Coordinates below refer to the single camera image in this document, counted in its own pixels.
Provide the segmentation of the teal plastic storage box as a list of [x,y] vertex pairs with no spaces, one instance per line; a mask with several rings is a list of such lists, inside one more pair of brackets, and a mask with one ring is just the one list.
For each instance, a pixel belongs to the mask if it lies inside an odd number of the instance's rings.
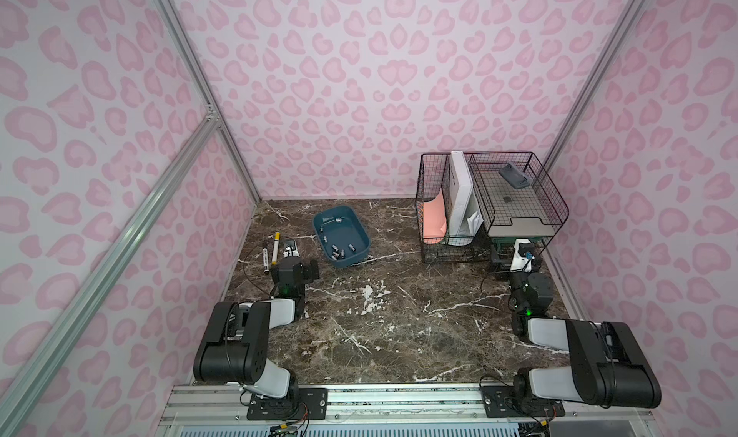
[[353,208],[336,206],[322,211],[312,224],[322,252],[334,267],[347,268],[367,259],[371,239]]

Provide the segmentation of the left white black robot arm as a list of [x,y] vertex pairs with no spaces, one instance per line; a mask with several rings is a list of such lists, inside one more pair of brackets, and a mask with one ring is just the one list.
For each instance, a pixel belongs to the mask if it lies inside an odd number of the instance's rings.
[[297,379],[267,358],[271,329],[297,322],[305,312],[306,285],[319,279],[316,260],[305,262],[288,240],[270,266],[271,297],[257,302],[219,302],[211,312],[193,362],[201,382],[235,382],[260,399],[299,402]]

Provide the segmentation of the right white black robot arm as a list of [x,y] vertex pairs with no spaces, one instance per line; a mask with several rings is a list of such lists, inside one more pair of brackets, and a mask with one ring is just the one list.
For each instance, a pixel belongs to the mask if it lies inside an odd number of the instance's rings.
[[657,408],[662,401],[661,386],[630,327],[622,322],[550,316],[555,285],[539,271],[540,260],[534,252],[532,241],[514,242],[509,267],[512,331],[524,342],[566,352],[569,364],[520,369],[512,385],[515,400],[519,404],[560,400],[603,408]]

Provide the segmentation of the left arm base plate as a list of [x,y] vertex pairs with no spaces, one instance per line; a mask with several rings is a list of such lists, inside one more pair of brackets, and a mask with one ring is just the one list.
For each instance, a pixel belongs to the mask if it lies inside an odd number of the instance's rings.
[[315,421],[326,419],[329,390],[320,387],[300,387],[285,398],[253,396],[248,400],[248,421],[284,421],[305,417]]

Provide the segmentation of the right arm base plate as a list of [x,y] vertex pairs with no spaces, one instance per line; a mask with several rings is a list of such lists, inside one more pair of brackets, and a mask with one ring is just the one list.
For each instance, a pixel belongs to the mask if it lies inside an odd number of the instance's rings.
[[560,400],[517,399],[511,386],[482,385],[482,404],[488,418],[559,418],[566,415]]

